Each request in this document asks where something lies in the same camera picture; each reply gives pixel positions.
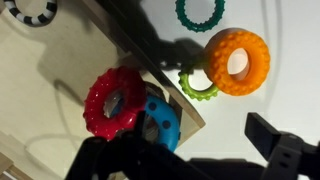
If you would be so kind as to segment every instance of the green teether ring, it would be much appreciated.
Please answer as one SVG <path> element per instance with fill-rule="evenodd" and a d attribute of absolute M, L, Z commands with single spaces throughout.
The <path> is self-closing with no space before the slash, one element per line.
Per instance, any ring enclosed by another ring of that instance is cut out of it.
<path fill-rule="evenodd" d="M 209 100 L 212 96 L 216 97 L 218 95 L 219 89 L 212 84 L 209 88 L 205 90 L 195 90 L 189 84 L 189 74 L 195 65 L 190 65 L 179 73 L 179 84 L 182 87 L 182 91 L 187 94 L 191 99 L 196 98 L 198 101 L 203 99 Z"/>
<path fill-rule="evenodd" d="M 224 12 L 224 3 L 224 0 L 215 0 L 215 10 L 209 20 L 205 21 L 204 23 L 194 23 L 190 19 L 188 19 L 185 10 L 186 0 L 176 1 L 176 12 L 178 15 L 178 19 L 183 26 L 187 27 L 191 31 L 205 32 L 217 25 L 222 18 L 222 14 Z"/>

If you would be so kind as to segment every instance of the orange teether ring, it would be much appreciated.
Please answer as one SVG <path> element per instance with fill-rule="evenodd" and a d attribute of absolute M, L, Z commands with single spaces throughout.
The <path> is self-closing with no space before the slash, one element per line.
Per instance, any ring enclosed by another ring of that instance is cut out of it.
<path fill-rule="evenodd" d="M 228 60 L 233 51 L 243 48 L 248 54 L 247 75 L 236 80 L 228 73 Z M 211 38 L 207 47 L 209 79 L 223 92 L 247 95 L 265 81 L 270 69 L 270 55 L 265 42 L 258 35 L 244 29 L 225 29 Z"/>

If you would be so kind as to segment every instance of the bumpy texture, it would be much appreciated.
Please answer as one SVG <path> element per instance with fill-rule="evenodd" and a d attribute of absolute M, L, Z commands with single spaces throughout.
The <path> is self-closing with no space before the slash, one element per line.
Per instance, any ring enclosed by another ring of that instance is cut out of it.
<path fill-rule="evenodd" d="M 213 84 L 209 88 L 203 91 L 197 91 L 193 89 L 189 84 L 189 73 L 193 69 L 194 65 L 190 65 L 184 68 L 179 73 L 179 84 L 182 87 L 182 91 L 187 94 L 191 99 L 196 98 L 198 101 L 202 101 L 203 99 L 210 100 L 212 96 L 216 97 L 218 95 L 219 89 Z"/>
<path fill-rule="evenodd" d="M 120 113 L 108 118 L 104 115 L 103 106 L 115 91 L 122 92 L 124 105 Z M 137 114 L 144 110 L 146 102 L 146 87 L 139 72 L 124 66 L 109 69 L 98 77 L 85 100 L 83 117 L 87 129 L 95 136 L 112 140 L 117 131 L 134 127 Z"/>
<path fill-rule="evenodd" d="M 227 33 L 210 47 L 208 77 L 223 92 L 247 95 L 265 81 L 270 69 L 270 55 L 265 42 L 258 35 L 245 30 Z M 228 73 L 228 59 L 233 51 L 243 48 L 248 54 L 249 72 L 243 80 L 234 80 Z"/>
<path fill-rule="evenodd" d="M 178 19 L 183 26 L 187 27 L 191 31 L 205 32 L 216 26 L 220 19 L 222 19 L 222 14 L 224 12 L 224 3 L 224 0 L 215 0 L 216 7 L 214 13 L 209 18 L 209 20 L 203 23 L 194 23 L 190 19 L 188 19 L 185 10 L 186 0 L 176 1 L 176 12 L 178 15 Z"/>

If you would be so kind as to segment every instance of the black object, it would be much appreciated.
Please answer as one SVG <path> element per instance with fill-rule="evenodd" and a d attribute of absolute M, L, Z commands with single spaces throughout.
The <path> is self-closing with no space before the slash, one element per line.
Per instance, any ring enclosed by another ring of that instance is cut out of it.
<path fill-rule="evenodd" d="M 185 162 L 161 145 L 141 138 L 144 113 L 134 131 L 110 142 L 100 137 L 86 139 L 66 177 L 67 180 L 107 179 L 122 171 L 129 179 L 175 180 L 295 180 L 298 174 L 320 179 L 320 146 L 303 142 L 296 135 L 280 133 L 257 113 L 249 113 L 245 134 L 268 166 L 246 160 L 191 159 Z"/>

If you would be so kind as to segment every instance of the black and white striped ring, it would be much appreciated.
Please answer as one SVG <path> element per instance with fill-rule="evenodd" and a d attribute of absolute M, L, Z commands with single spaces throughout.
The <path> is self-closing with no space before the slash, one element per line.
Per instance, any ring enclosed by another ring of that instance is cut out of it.
<path fill-rule="evenodd" d="M 4 0 L 4 3 L 9 9 L 10 13 L 16 19 L 24 24 L 31 26 L 41 26 L 48 23 L 53 19 L 55 13 L 57 12 L 57 0 L 47 0 L 47 7 L 45 11 L 37 17 L 23 15 L 17 8 L 15 0 Z"/>

